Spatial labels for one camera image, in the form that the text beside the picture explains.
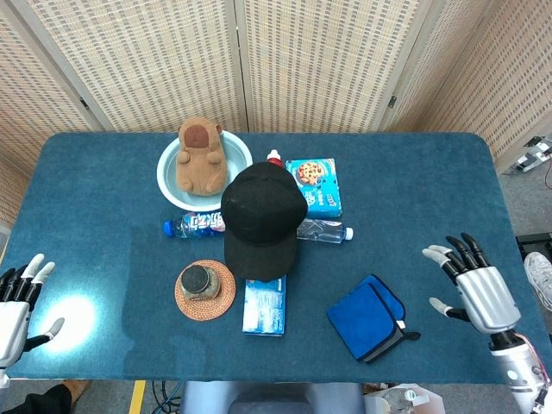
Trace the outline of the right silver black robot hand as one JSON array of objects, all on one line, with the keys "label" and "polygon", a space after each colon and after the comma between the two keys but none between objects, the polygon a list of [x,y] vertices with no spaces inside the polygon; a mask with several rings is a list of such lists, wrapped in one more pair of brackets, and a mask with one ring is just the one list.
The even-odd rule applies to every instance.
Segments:
[{"label": "right silver black robot hand", "polygon": [[468,233],[461,239],[448,236],[452,246],[430,245],[422,250],[448,275],[462,303],[462,308],[431,298],[431,306],[445,317],[471,323],[480,333],[496,335],[515,328],[521,318],[505,280],[491,265],[480,244]]}]

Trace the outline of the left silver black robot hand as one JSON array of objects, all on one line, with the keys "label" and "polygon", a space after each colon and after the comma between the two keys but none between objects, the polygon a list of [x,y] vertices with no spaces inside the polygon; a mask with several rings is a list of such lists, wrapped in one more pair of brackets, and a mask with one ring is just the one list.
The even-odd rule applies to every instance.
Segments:
[{"label": "left silver black robot hand", "polygon": [[58,318],[43,334],[29,337],[28,326],[41,289],[55,268],[50,261],[42,265],[45,255],[38,253],[18,269],[9,268],[1,275],[1,371],[15,365],[23,353],[30,352],[54,339],[65,319]]}]

